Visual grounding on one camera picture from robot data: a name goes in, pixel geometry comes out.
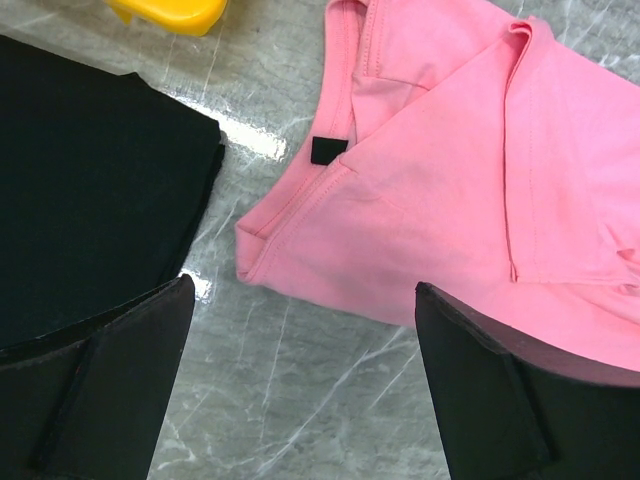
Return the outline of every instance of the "black label tag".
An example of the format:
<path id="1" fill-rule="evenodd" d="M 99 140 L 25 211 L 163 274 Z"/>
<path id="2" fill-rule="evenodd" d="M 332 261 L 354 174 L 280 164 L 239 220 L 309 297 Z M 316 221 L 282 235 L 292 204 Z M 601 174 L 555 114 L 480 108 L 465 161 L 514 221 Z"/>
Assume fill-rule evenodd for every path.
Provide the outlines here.
<path id="1" fill-rule="evenodd" d="M 313 137 L 311 163 L 329 165 L 338 155 L 347 151 L 349 142 L 335 138 Z"/>

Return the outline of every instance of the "seam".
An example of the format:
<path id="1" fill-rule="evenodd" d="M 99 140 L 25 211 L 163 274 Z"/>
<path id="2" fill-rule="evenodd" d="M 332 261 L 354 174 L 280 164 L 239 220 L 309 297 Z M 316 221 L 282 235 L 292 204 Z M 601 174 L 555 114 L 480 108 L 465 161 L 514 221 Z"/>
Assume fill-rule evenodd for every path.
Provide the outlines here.
<path id="1" fill-rule="evenodd" d="M 344 103 L 344 85 L 345 83 L 347 83 L 349 81 L 349 73 L 348 73 L 348 61 L 350 58 L 350 49 L 351 49 L 351 38 L 349 37 L 349 27 L 351 26 L 350 22 L 349 22 L 349 18 L 347 15 L 347 8 L 346 8 L 346 2 L 342 3 L 342 30 L 343 30 L 343 36 L 344 36 L 344 52 L 342 51 L 342 49 L 340 48 L 339 45 L 339 40 L 336 39 L 335 42 L 335 50 L 338 52 L 342 53 L 342 71 L 340 72 L 341 74 L 341 80 L 340 80 L 340 93 L 338 94 L 338 105 L 336 107 L 336 111 L 333 115 L 333 121 L 331 122 L 331 128 L 329 129 L 329 134 L 333 135 L 333 132 L 336 129 L 336 122 L 338 121 L 338 116 L 340 115 L 340 113 L 342 113 L 342 105 Z"/>
<path id="2" fill-rule="evenodd" d="M 509 107 L 509 85 L 510 81 L 507 81 L 507 85 L 505 87 L 504 93 L 504 112 L 503 112 L 503 125 L 502 125 L 502 190 L 503 190 L 503 198 L 502 205 L 504 208 L 504 225 L 505 225 L 505 239 L 507 242 L 507 252 L 509 255 L 509 262 L 511 264 L 511 279 L 513 282 L 517 282 L 519 278 L 519 272 L 516 268 L 516 262 L 513 254 L 513 243 L 511 242 L 511 222 L 509 218 L 509 214 L 511 213 L 511 208 L 509 206 L 509 190 L 511 184 L 509 182 L 509 165 L 508 165 L 508 155 L 510 149 L 510 136 L 508 130 L 508 125 L 510 122 L 510 107 Z"/>
<path id="3" fill-rule="evenodd" d="M 378 33 L 378 45 L 376 45 L 376 77 L 380 75 L 380 52 L 382 51 L 381 44 L 384 40 L 384 25 L 387 18 L 387 12 L 389 10 L 389 0 L 385 0 L 382 18 L 380 19 L 380 32 Z"/>
<path id="4" fill-rule="evenodd" d="M 336 107 L 336 110 L 334 112 L 333 115 L 333 120 L 331 121 L 331 127 L 329 129 L 329 135 L 333 135 L 333 132 L 335 131 L 335 127 L 336 127 L 336 122 L 338 119 L 338 116 L 340 115 L 341 111 L 342 111 L 342 105 L 344 102 L 344 85 L 345 83 L 348 81 L 348 72 L 347 72 L 347 62 L 349 59 L 349 53 L 350 53 L 350 36 L 349 36 L 349 22 L 348 22 L 348 16 L 347 16 L 347 10 L 346 10 L 346 3 L 343 2 L 342 3 L 342 25 L 343 25 L 343 38 L 344 38 L 344 45 L 345 45 L 345 51 L 343 51 L 343 49 L 340 48 L 340 38 L 336 38 L 333 41 L 333 45 L 334 45 L 334 51 L 335 52 L 340 52 L 342 54 L 342 79 L 340 81 L 340 93 L 338 95 L 338 105 Z M 318 111 L 320 110 L 320 103 L 318 104 L 318 107 L 316 108 L 316 115 L 318 114 Z M 267 229 L 269 226 L 271 226 L 278 217 L 280 217 L 280 215 L 282 214 L 282 212 L 284 212 L 285 210 L 287 210 L 291 204 L 293 204 L 297 199 L 298 199 L 298 195 L 300 194 L 300 192 L 302 190 L 304 190 L 304 188 L 308 185 L 309 183 L 309 177 L 311 176 L 311 172 L 308 173 L 304 179 L 302 180 L 301 184 L 298 186 L 298 188 L 296 189 L 295 193 L 289 198 L 289 200 L 287 200 L 287 202 L 282 206 L 282 208 L 280 208 L 280 210 L 278 210 L 278 212 L 273 215 L 271 217 L 271 219 L 262 227 L 260 227 L 253 235 L 255 236 L 259 236 L 265 229 Z"/>
<path id="5" fill-rule="evenodd" d="M 529 199 L 531 202 L 531 221 L 533 223 L 533 265 L 536 269 L 538 282 L 541 282 L 540 267 L 538 265 L 538 228 L 536 221 L 536 207 L 533 194 L 533 83 L 529 84 Z"/>
<path id="6" fill-rule="evenodd" d="M 480 50 L 479 52 L 477 52 L 476 54 L 474 54 L 470 58 L 465 59 L 464 63 L 462 63 L 458 67 L 456 67 L 453 70 L 451 70 L 451 72 L 449 72 L 445 77 L 441 78 L 440 81 L 438 83 L 436 83 L 435 85 L 427 86 L 427 85 L 422 85 L 420 83 L 410 82 L 410 81 L 397 79 L 397 78 L 391 78 L 391 77 L 383 76 L 383 75 L 376 75 L 375 77 L 373 77 L 372 75 L 369 75 L 367 72 L 364 72 L 364 71 L 361 72 L 361 75 L 364 76 L 364 77 L 368 77 L 368 78 L 376 78 L 378 80 L 388 80 L 390 82 L 404 83 L 406 85 L 412 85 L 412 86 L 417 87 L 417 88 L 424 88 L 427 91 L 433 91 L 436 88 L 440 87 L 440 85 L 442 85 L 445 82 L 447 82 L 454 75 L 457 75 L 458 72 L 460 72 L 460 71 L 462 71 L 462 70 L 464 70 L 466 68 L 469 68 L 469 65 L 471 65 L 471 64 L 473 64 L 475 62 L 481 61 L 482 58 L 485 55 L 489 55 L 493 50 L 495 50 L 496 48 L 499 48 L 502 45 L 502 42 L 504 42 L 508 38 L 509 35 L 510 35 L 509 32 L 503 32 L 500 35 L 497 35 L 496 38 L 491 40 L 491 42 L 485 48 L 483 48 L 482 50 Z"/>
<path id="7" fill-rule="evenodd" d="M 36 458 L 41 468 L 48 468 L 57 453 L 63 436 L 66 432 L 67 422 L 78 404 L 80 390 L 84 386 L 85 379 L 91 369 L 92 362 L 100 350 L 101 340 L 105 336 L 105 330 L 99 330 L 87 339 L 84 351 L 75 366 L 74 373 L 66 386 L 59 407 L 55 411 L 55 419 L 47 428 L 46 438 L 42 446 L 38 448 Z"/>
<path id="8" fill-rule="evenodd" d="M 313 202 L 313 204 L 309 207 L 307 212 L 305 212 L 305 214 L 302 216 L 302 218 L 299 218 L 298 221 L 295 223 L 295 225 L 290 228 L 290 231 L 287 233 L 287 235 L 278 242 L 278 245 L 275 247 L 275 251 L 272 251 L 272 253 L 270 255 L 271 258 L 269 259 L 269 263 L 267 264 L 267 267 L 262 269 L 261 272 L 259 272 L 260 275 L 256 275 L 257 278 L 255 278 L 255 280 L 257 282 L 262 281 L 264 279 L 264 275 L 266 274 L 266 272 L 271 270 L 271 267 L 273 266 L 273 263 L 274 263 L 275 259 L 278 257 L 278 254 L 280 253 L 280 250 L 289 241 L 289 239 L 298 231 L 298 227 L 300 226 L 300 224 L 305 222 L 307 217 L 309 217 L 309 215 L 311 215 L 311 213 L 314 212 L 314 210 L 317 208 L 319 203 L 322 200 L 324 200 L 324 198 L 329 194 L 329 192 L 331 190 L 333 190 L 333 188 L 338 184 L 338 182 L 340 182 L 349 173 L 350 172 L 348 170 L 343 170 L 338 175 L 338 177 L 335 180 L 333 180 L 325 188 L 325 190 L 320 194 L 320 196 Z"/>
<path id="9" fill-rule="evenodd" d="M 278 212 L 271 217 L 271 220 L 269 220 L 266 224 L 264 224 L 262 227 L 260 227 L 253 235 L 259 236 L 268 226 L 270 226 L 273 222 L 275 222 L 276 218 L 278 218 L 282 212 L 284 212 L 287 208 L 289 208 L 289 206 L 296 199 L 296 197 L 298 196 L 300 191 L 307 185 L 308 181 L 309 181 L 309 175 L 307 175 L 304 178 L 304 180 L 302 181 L 302 183 L 300 184 L 298 189 L 295 191 L 295 193 L 291 196 L 291 198 L 289 198 L 289 200 L 287 200 L 287 203 L 285 203 L 282 206 L 282 208 L 280 210 L 278 210 Z"/>
<path id="10" fill-rule="evenodd" d="M 365 22 L 365 31 L 364 31 L 364 50 L 362 55 L 362 71 L 366 76 L 369 76 L 369 60 L 371 56 L 371 39 L 373 38 L 373 29 L 375 27 L 377 17 L 378 17 L 378 8 L 379 8 L 380 0 L 371 0 L 369 3 L 369 10 L 367 10 L 367 21 Z"/>

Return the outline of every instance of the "black garment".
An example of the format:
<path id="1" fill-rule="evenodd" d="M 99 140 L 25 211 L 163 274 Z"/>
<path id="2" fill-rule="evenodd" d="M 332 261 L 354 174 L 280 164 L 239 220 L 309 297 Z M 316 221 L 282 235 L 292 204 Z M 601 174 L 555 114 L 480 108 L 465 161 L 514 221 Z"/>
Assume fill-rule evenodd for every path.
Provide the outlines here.
<path id="1" fill-rule="evenodd" d="M 209 119 L 0 36 L 0 348 L 175 278 L 220 169 Z"/>
<path id="2" fill-rule="evenodd" d="M 416 322 L 452 480 L 640 478 L 640 373 L 559 350 L 424 284 Z"/>
<path id="3" fill-rule="evenodd" d="M 0 350 L 0 478 L 144 480 L 193 306 L 183 276 Z"/>

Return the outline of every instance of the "yellow object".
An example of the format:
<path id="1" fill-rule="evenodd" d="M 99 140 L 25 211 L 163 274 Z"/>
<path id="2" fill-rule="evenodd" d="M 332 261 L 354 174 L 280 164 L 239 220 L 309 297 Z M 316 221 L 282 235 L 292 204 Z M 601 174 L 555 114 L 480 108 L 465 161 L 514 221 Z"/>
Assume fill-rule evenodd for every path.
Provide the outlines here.
<path id="1" fill-rule="evenodd" d="M 202 36 L 218 21 L 227 0 L 107 0 L 124 23 L 141 17 L 174 33 Z"/>

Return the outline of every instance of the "gray marble countertop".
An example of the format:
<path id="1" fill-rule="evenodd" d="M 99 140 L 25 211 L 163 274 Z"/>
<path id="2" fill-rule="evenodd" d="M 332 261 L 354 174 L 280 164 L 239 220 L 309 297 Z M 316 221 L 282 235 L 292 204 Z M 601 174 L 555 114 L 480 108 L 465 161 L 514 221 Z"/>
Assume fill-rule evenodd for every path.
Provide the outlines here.
<path id="1" fill-rule="evenodd" d="M 640 83 L 637 0 L 498 0 Z M 220 121 L 229 153 L 185 265 L 198 302 L 151 480 L 449 478 L 415 332 L 240 284 L 234 222 L 311 124 L 325 0 L 230 0 L 204 38 L 98 0 L 0 0 L 0 33 L 132 70 Z"/>

